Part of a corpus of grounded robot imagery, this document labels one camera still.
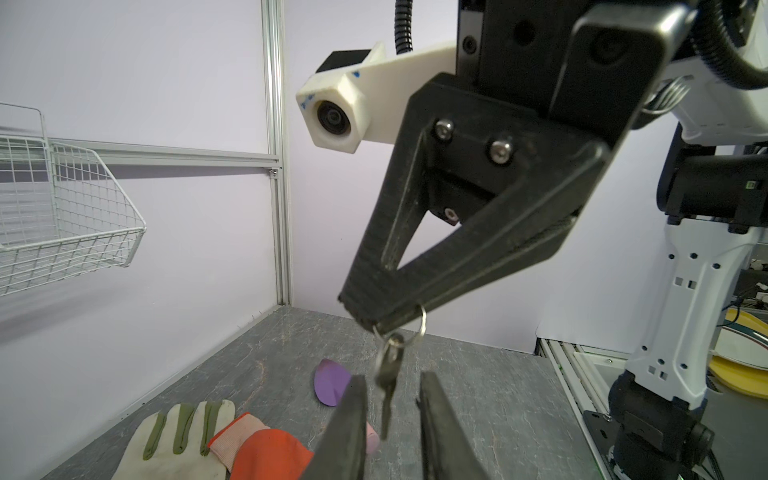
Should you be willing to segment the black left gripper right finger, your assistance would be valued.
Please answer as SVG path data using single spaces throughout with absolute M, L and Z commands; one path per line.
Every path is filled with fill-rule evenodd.
M 424 479 L 488 479 L 437 374 L 420 376 L 418 408 Z

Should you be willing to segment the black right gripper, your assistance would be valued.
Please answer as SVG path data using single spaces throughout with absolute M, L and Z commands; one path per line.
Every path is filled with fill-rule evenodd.
M 693 1 L 461 1 L 456 72 L 611 147 L 687 36 Z

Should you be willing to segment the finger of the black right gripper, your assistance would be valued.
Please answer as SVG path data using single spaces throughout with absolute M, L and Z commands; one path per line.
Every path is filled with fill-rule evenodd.
M 503 222 L 477 214 L 436 246 L 394 271 L 383 300 L 383 332 L 488 283 L 550 258 L 578 219 L 575 212 L 530 213 Z
M 550 258 L 610 157 L 591 134 L 436 75 L 407 103 L 340 302 L 393 330 Z

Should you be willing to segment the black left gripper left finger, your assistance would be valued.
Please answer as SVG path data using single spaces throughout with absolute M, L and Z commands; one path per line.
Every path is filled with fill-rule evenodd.
M 363 479 L 367 447 L 365 377 L 351 377 L 301 479 Z

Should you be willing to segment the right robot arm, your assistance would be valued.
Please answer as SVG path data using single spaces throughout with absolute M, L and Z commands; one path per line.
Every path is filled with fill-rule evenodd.
M 609 393 L 612 470 L 675 479 L 709 456 L 709 348 L 767 228 L 767 44 L 757 1 L 463 1 L 450 73 L 407 96 L 339 299 L 387 334 L 550 258 L 620 142 L 679 121 L 657 188 L 668 273 Z

